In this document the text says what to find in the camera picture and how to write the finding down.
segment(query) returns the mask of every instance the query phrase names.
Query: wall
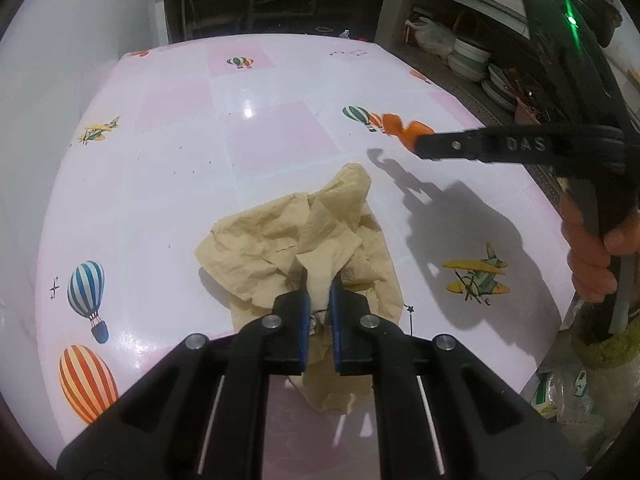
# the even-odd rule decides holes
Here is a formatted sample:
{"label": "wall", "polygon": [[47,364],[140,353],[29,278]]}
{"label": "wall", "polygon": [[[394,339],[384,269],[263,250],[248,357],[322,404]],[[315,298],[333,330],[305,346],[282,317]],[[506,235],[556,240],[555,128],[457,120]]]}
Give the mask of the wall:
{"label": "wall", "polygon": [[153,0],[25,0],[0,41],[0,391],[50,462],[62,440],[35,339],[42,221],[70,136],[101,82],[122,54],[153,46],[150,12]]}

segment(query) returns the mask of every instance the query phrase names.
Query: silver rivet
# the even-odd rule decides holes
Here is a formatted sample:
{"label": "silver rivet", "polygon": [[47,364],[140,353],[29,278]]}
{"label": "silver rivet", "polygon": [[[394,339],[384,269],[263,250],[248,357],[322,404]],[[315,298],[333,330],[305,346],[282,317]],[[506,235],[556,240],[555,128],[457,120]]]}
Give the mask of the silver rivet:
{"label": "silver rivet", "polygon": [[275,314],[269,314],[262,318],[262,325],[265,328],[277,328],[281,323],[282,320],[280,319],[280,316],[276,316]]}
{"label": "silver rivet", "polygon": [[189,350],[198,350],[207,343],[207,336],[202,334],[191,334],[184,340]]}
{"label": "silver rivet", "polygon": [[436,346],[440,350],[453,350],[456,347],[456,338],[448,334],[442,334],[436,338]]}
{"label": "silver rivet", "polygon": [[360,318],[360,324],[364,328],[375,328],[380,324],[380,318],[375,314],[365,314]]}

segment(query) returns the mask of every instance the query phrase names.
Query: orange claw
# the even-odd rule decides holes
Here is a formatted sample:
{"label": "orange claw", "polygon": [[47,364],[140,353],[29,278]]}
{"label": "orange claw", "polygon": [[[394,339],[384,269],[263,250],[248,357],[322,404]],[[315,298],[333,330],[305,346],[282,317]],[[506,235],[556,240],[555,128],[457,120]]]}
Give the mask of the orange claw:
{"label": "orange claw", "polygon": [[415,151],[415,141],[423,135],[433,135],[435,132],[426,124],[413,121],[408,128],[402,127],[402,119],[397,115],[384,114],[382,116],[382,125],[387,135],[396,136],[405,148],[410,152]]}

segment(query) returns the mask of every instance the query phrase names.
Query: human hand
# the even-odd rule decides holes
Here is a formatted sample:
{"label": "human hand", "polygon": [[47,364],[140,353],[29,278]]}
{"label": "human hand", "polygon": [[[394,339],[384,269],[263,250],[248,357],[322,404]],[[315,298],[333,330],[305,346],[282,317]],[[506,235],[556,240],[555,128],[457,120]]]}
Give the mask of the human hand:
{"label": "human hand", "polygon": [[601,303],[606,294],[618,288],[616,277],[607,269],[611,257],[633,254],[640,248],[640,211],[630,212],[604,240],[587,232],[580,209],[568,195],[560,199],[560,216],[562,236],[571,247],[567,263],[573,272],[575,290],[585,301]]}

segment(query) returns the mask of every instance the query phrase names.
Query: brown paper napkin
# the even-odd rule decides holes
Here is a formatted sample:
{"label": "brown paper napkin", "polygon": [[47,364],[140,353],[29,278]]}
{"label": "brown paper napkin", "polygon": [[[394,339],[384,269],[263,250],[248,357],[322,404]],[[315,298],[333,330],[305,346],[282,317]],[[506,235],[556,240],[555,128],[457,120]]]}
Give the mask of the brown paper napkin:
{"label": "brown paper napkin", "polygon": [[309,338],[307,371],[290,380],[318,410],[347,413],[370,394],[369,377],[334,372],[331,330],[324,328],[331,281],[363,294],[373,313],[395,323],[402,295],[385,237],[366,203],[371,179],[346,164],[314,194],[294,193],[223,218],[196,249],[202,267],[231,293],[234,329],[264,316],[276,296],[296,290],[302,267],[318,325]]}

